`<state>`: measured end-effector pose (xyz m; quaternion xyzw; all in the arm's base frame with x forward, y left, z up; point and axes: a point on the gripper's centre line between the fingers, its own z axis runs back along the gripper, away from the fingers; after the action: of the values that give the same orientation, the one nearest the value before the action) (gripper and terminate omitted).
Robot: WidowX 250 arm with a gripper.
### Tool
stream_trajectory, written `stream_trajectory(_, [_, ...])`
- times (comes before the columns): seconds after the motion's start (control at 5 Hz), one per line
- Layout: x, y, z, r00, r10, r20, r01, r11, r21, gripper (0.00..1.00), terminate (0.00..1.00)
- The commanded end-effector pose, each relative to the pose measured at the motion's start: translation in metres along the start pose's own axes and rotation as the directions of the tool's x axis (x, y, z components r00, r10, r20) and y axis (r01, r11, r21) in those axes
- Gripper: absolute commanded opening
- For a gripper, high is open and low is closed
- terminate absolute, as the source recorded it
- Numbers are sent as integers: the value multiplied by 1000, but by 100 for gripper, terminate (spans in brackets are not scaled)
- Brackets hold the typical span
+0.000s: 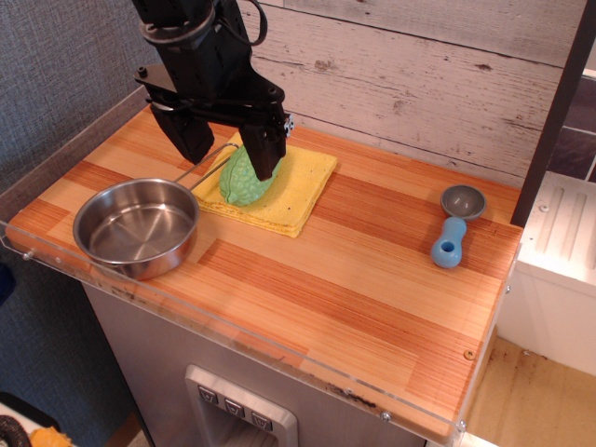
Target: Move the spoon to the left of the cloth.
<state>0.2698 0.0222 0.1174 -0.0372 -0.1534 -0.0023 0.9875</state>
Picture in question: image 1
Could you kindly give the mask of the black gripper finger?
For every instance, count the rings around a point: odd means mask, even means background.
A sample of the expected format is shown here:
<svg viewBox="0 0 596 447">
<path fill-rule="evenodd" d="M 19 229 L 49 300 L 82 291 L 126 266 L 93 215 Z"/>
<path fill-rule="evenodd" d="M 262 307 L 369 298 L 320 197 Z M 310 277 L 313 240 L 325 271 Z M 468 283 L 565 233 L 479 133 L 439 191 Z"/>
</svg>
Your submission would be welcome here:
<svg viewBox="0 0 596 447">
<path fill-rule="evenodd" d="M 193 164 L 203 160 L 214 144 L 214 135 L 206 121 L 196 118 L 188 110 L 165 112 L 155 105 L 150 110 L 161 130 L 186 160 Z"/>
<path fill-rule="evenodd" d="M 273 125 L 245 124 L 239 129 L 251 165 L 259 181 L 269 180 L 286 155 L 286 132 Z"/>
</svg>

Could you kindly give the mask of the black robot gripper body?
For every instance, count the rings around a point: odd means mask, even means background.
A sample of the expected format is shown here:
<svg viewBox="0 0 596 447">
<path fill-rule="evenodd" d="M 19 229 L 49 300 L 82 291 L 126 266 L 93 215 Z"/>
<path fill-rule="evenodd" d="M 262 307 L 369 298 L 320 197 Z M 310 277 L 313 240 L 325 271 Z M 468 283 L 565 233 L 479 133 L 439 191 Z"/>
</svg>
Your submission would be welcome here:
<svg viewBox="0 0 596 447">
<path fill-rule="evenodd" d="M 284 112 L 282 88 L 257 74 L 252 50 L 263 43 L 268 21 L 259 2 L 259 33 L 250 39 L 235 1 L 137 1 L 143 39 L 160 62 L 137 69 L 135 79 L 165 112 L 192 108 L 211 121 L 294 128 Z"/>
</svg>

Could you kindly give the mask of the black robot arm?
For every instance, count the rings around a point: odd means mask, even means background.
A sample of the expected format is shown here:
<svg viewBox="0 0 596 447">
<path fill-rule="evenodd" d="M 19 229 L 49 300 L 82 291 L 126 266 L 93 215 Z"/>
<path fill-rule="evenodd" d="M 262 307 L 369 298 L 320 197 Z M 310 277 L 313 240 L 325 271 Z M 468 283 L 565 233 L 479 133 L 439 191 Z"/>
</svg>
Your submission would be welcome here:
<svg viewBox="0 0 596 447">
<path fill-rule="evenodd" d="M 235 1 L 137 1 L 140 31 L 159 57 L 137 69 L 157 124 L 188 161 L 201 161 L 214 143 L 210 124 L 238 129 L 259 180 L 272 177 L 293 128 L 283 89 L 251 65 L 252 49 Z"/>
</svg>

